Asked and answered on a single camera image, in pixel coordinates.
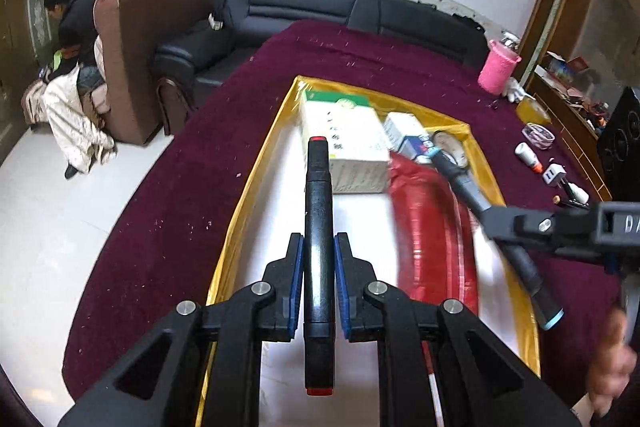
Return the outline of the person's right hand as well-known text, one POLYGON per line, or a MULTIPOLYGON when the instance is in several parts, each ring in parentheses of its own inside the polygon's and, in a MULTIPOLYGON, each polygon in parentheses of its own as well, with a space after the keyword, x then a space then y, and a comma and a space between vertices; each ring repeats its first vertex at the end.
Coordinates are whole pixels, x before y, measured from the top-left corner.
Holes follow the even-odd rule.
POLYGON ((614 308, 598 344, 587 376, 587 395, 593 412, 604 416, 627 387, 637 353, 625 341, 627 315, 614 308))

